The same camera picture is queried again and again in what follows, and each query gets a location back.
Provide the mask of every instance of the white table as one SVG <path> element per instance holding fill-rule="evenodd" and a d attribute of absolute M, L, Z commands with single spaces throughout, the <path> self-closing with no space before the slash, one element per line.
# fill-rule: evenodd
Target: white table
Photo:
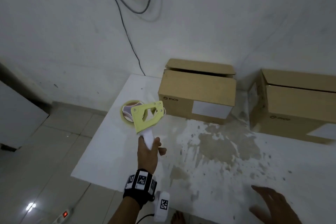
<path fill-rule="evenodd" d="M 128 100 L 158 100 L 161 79 L 131 75 L 72 176 L 123 191 L 137 170 L 135 129 L 120 118 Z M 245 92 L 223 126 L 166 115 L 153 128 L 167 154 L 159 157 L 157 189 L 170 206 L 218 223 L 257 223 L 249 206 L 262 200 L 251 184 L 285 195 L 303 223 L 336 219 L 336 148 L 249 130 Z"/>

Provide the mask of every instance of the cardboard box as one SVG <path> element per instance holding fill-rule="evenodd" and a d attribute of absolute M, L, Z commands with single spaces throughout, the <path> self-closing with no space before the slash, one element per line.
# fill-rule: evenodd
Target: cardboard box
<path fill-rule="evenodd" d="M 223 124 L 235 105 L 234 74 L 231 65 L 170 59 L 159 99 L 169 115 Z"/>
<path fill-rule="evenodd" d="M 262 69 L 248 102 L 254 132 L 321 144 L 336 139 L 336 76 Z"/>

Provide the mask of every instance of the black wrist strap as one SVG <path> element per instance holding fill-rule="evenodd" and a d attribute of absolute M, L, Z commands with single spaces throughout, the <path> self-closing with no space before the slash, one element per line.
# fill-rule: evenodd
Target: black wrist strap
<path fill-rule="evenodd" d="M 154 175 L 145 169 L 138 169 L 136 174 L 128 177 L 123 198 L 132 197 L 141 209 L 148 201 L 154 201 L 156 185 Z"/>

